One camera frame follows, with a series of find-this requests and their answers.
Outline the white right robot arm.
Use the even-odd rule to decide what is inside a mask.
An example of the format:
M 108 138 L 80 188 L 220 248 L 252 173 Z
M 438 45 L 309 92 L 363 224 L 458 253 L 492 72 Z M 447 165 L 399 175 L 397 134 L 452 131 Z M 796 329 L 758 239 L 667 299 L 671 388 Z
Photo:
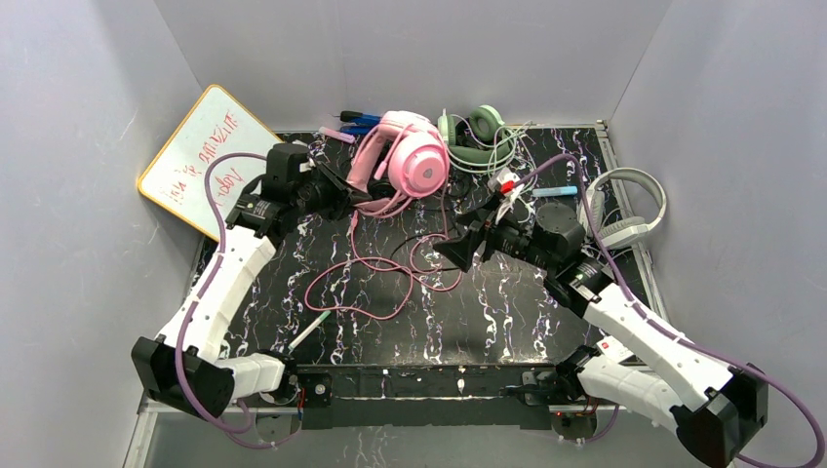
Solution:
M 676 435 L 710 467 L 726 467 L 766 423 L 768 387 L 744 370 L 683 345 L 678 332 L 625 290 L 618 275 L 581 249 L 600 226 L 594 190 L 582 191 L 580 210 L 543 205 L 533 224 L 505 214 L 505 196 L 494 194 L 458 222 L 465 234 L 434 244 L 462 271 L 474 255 L 502 253 L 544 270 L 544 288 L 562 306 L 607 332 L 646 365 L 622 365 L 600 346 L 578 348 L 558 364 L 556 386 L 571 396 L 607 399 L 644 415 Z

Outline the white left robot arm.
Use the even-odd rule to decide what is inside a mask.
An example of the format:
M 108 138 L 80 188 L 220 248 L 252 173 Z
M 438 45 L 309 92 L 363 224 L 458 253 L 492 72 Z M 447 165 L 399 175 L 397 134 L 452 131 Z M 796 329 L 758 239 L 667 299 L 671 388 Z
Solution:
M 287 366 L 270 351 L 219 356 L 242 299 L 305 216 L 339 220 L 372 200 L 366 181 L 339 175 L 301 144 L 277 143 L 261 159 L 263 173 L 241 189 L 228 214 L 219 212 L 212 187 L 205 188 L 218 222 L 217 248 L 173 318 L 155 336 L 139 337 L 131 351 L 149 398 L 233 434 L 242 430 L 222 421 L 225 410 L 278 390 Z

